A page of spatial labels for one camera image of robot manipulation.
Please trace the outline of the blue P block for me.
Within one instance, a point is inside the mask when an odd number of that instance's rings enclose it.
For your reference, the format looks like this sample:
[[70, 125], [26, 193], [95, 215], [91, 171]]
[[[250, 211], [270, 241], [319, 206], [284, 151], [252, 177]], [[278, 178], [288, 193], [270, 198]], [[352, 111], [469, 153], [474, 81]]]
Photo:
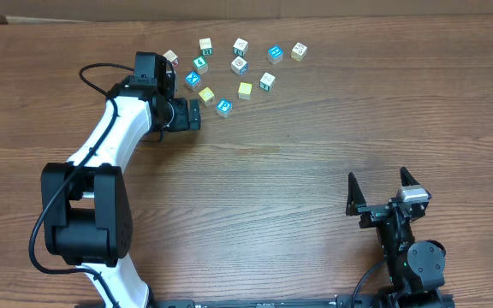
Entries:
[[233, 109], [233, 104], [227, 99], [221, 99], [216, 105], [216, 112], [223, 118], [228, 118]]

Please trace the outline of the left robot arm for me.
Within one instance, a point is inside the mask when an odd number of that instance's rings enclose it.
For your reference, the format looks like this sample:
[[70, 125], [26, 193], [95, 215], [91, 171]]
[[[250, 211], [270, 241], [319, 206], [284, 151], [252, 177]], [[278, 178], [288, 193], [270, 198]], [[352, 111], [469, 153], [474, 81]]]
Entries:
[[48, 275], [85, 274], [103, 307], [155, 307], [130, 257], [134, 227], [123, 173], [149, 133], [198, 130], [199, 102], [175, 97], [176, 62], [139, 51], [130, 74], [103, 93], [105, 112], [86, 143], [41, 176], [43, 210], [28, 244]]

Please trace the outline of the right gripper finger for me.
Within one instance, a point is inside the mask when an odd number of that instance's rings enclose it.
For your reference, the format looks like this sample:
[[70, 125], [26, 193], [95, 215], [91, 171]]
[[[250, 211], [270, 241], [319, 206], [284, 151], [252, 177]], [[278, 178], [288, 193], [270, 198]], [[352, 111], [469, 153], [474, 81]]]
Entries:
[[411, 173], [407, 170], [406, 167], [400, 168], [400, 176], [401, 176], [401, 185], [403, 187], [417, 186], [419, 184], [419, 182], [414, 179], [414, 177], [411, 175]]
[[363, 193], [360, 190], [359, 183], [353, 172], [347, 176], [347, 204], [346, 215], [358, 216], [359, 209], [366, 207], [366, 201]]

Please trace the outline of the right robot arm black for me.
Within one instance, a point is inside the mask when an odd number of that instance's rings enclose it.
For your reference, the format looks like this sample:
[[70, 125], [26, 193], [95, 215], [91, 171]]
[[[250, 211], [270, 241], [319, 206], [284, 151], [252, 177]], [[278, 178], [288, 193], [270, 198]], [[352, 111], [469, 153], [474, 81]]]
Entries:
[[353, 173], [347, 177], [348, 216], [358, 216], [361, 228], [375, 228], [383, 259], [374, 264], [357, 283], [350, 305], [355, 306], [365, 281], [386, 266], [391, 285], [372, 297], [372, 307], [451, 307], [443, 297], [446, 250], [436, 240], [416, 241], [411, 223], [425, 215], [431, 194], [410, 174], [400, 169], [401, 187], [385, 204], [368, 205]]

